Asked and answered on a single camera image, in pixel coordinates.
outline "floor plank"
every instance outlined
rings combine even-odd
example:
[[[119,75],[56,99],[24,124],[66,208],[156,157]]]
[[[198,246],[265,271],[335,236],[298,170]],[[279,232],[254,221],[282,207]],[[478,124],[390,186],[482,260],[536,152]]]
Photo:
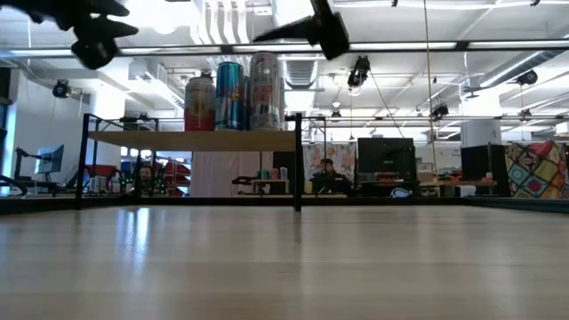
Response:
[[[567,319],[569,219],[475,207],[0,218],[5,319]]]

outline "energy drink can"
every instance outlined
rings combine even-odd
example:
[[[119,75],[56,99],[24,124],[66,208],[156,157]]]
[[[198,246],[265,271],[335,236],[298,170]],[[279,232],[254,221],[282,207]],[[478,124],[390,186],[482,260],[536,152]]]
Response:
[[[243,105],[244,105],[244,129],[251,130],[251,82],[249,76],[243,77]]]
[[[215,130],[215,86],[212,72],[189,79],[184,103],[184,131]]]
[[[279,130],[280,74],[276,55],[257,52],[251,58],[251,129]]]
[[[279,129],[281,130],[286,130],[287,126],[286,126],[286,121],[285,121],[285,80],[283,78],[280,78],[280,93],[279,93],[279,98],[280,98],[280,104],[278,106],[278,110],[280,111],[279,114],[279,119],[281,122],[281,126]]]
[[[243,130],[243,66],[222,62],[217,69],[215,130]]]

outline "ceiling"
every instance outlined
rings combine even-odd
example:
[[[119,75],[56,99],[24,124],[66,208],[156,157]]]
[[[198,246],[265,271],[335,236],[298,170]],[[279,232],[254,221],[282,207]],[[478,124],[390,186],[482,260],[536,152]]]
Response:
[[[140,33],[119,40],[121,46],[160,46],[172,44],[194,45],[196,38],[192,36],[193,28],[198,28],[203,22],[207,26],[211,36],[212,8],[219,6],[217,25],[220,40],[228,43],[231,36],[227,37],[223,30],[225,24],[224,4],[227,1],[205,1],[203,21],[192,19],[194,13],[190,12],[189,3],[170,3],[161,0],[148,0],[148,5],[135,6],[134,0],[126,5],[131,8],[133,24],[141,26]],[[248,40],[256,35],[275,26],[271,0],[239,0],[244,1],[246,17],[246,35]],[[201,1],[195,0],[196,7]],[[241,41],[237,35],[239,28],[238,1],[229,1],[232,17],[232,33],[236,41]],[[526,0],[480,0],[480,1],[451,1],[429,0],[428,1],[428,27],[429,40],[458,41],[458,40],[489,40],[489,39],[548,39],[560,38],[560,35],[569,35],[568,1],[545,1],[531,7],[531,1]],[[387,0],[336,0],[331,2],[334,10],[341,13],[351,42],[381,42],[381,41],[425,41],[425,12],[422,1],[402,0],[399,6],[391,7],[391,1]],[[156,32],[156,26],[166,22],[176,22],[178,25],[172,33],[162,35]],[[71,32],[61,32],[52,23],[45,22],[36,25],[28,22],[27,16],[13,10],[0,12],[0,45],[2,47],[61,47],[69,46],[76,41]],[[459,85],[465,83],[469,76],[480,76],[487,73],[505,62],[516,57],[520,52],[432,52],[430,54],[430,68],[426,53],[374,53],[369,54],[372,71],[370,78],[364,83],[362,91],[357,96],[348,95],[345,85],[345,75],[355,63],[355,54],[345,54],[336,60],[318,62],[318,81],[313,87],[314,98],[311,99],[311,107],[306,114],[329,116],[332,103],[338,101],[341,105],[339,110],[343,116],[385,116],[389,111],[395,116],[416,116],[418,113],[429,114],[429,96],[440,92],[435,103],[448,104],[451,114],[460,114],[461,99],[463,93]],[[193,76],[200,69],[211,68],[212,64],[223,58],[209,59],[208,57],[162,57],[153,58],[161,63],[170,73],[171,85],[182,87],[182,76]],[[32,66],[41,68],[82,68],[75,60],[44,60],[38,61]],[[125,63],[117,63],[117,68],[124,68]],[[525,87],[523,101],[519,94],[519,87],[513,84],[500,84],[494,90],[500,94],[501,113],[517,114],[522,106],[534,105],[540,107],[533,112],[534,115],[556,115],[569,112],[569,100],[560,100],[569,92],[569,53],[563,53],[553,60],[540,64],[534,70],[539,75],[539,81],[531,87]],[[112,74],[112,68],[102,71]],[[169,115],[164,110],[174,110],[167,101],[156,97],[146,96],[147,92],[140,95],[152,101],[152,108],[160,110],[160,115]],[[445,127],[449,122],[442,122]],[[521,129],[532,132],[552,132],[555,121],[543,121],[535,125],[526,125]],[[519,123],[504,123],[505,130],[519,126]],[[393,127],[393,122],[355,121],[329,123],[329,126],[337,128],[338,136],[353,134],[366,136],[376,127]],[[345,127],[357,126],[356,130]],[[180,129],[180,124],[171,124],[168,128]],[[429,128],[428,123],[405,124],[405,134],[414,136],[423,135]],[[396,128],[390,128],[394,134],[398,134]],[[460,124],[451,124],[441,129],[446,132],[457,132]]]

